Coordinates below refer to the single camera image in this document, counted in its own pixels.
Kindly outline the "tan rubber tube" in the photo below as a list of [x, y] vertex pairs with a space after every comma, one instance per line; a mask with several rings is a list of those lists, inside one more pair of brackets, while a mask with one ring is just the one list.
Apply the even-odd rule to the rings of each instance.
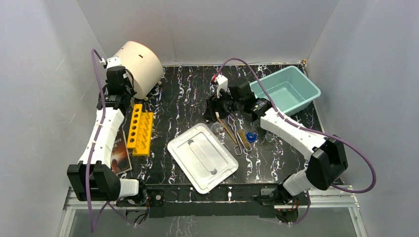
[[226, 132], [229, 134], [229, 136], [231, 137], [231, 139], [233, 140], [233, 142], [237, 145], [237, 140], [235, 138], [235, 136], [233, 135], [233, 133], [229, 130], [229, 128], [227, 127], [227, 125], [225, 124], [225, 122], [220, 118], [219, 116], [219, 112], [215, 112], [217, 121], [222, 124], [222, 126], [224, 127], [224, 129], [226, 130]]

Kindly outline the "clear cylinder blue base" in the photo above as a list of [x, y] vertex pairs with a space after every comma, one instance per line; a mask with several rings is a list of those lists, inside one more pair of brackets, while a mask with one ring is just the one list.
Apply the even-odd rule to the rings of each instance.
[[247, 132], [246, 139], [249, 143], [253, 143], [257, 140], [257, 134], [254, 132]]

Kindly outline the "clear glass beaker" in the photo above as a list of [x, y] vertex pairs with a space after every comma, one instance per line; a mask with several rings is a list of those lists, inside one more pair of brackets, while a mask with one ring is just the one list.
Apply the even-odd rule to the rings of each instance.
[[277, 143], [277, 136], [275, 134], [273, 134], [272, 132], [265, 131], [264, 142], [275, 144], [275, 143]]

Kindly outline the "teal plastic bin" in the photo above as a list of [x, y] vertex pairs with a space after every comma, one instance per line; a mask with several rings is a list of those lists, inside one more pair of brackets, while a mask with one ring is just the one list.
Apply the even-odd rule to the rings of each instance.
[[260, 79], [276, 106], [287, 116], [304, 110], [320, 89], [297, 67], [288, 66]]

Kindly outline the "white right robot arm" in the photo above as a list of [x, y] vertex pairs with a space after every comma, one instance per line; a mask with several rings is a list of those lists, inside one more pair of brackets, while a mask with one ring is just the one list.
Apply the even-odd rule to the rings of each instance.
[[231, 113], [241, 113], [250, 122], [258, 122], [262, 129], [292, 145], [308, 161], [306, 168], [289, 175], [271, 193], [258, 195], [255, 199], [261, 204], [292, 204], [302, 192], [314, 188], [327, 190], [348, 168], [342, 142], [316, 131], [306, 131], [269, 100], [256, 98], [248, 82], [228, 83], [227, 79], [218, 77], [211, 83], [216, 93], [206, 99], [205, 120], [216, 122]]

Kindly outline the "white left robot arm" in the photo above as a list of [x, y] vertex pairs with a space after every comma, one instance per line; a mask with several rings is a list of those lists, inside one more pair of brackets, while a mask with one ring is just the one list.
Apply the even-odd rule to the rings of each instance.
[[70, 164], [67, 176], [79, 201], [116, 201], [128, 197], [143, 205], [148, 193], [137, 179], [121, 179], [112, 171], [112, 150], [119, 128], [134, 95], [128, 69], [107, 69], [106, 84], [98, 99], [95, 125], [77, 164]]

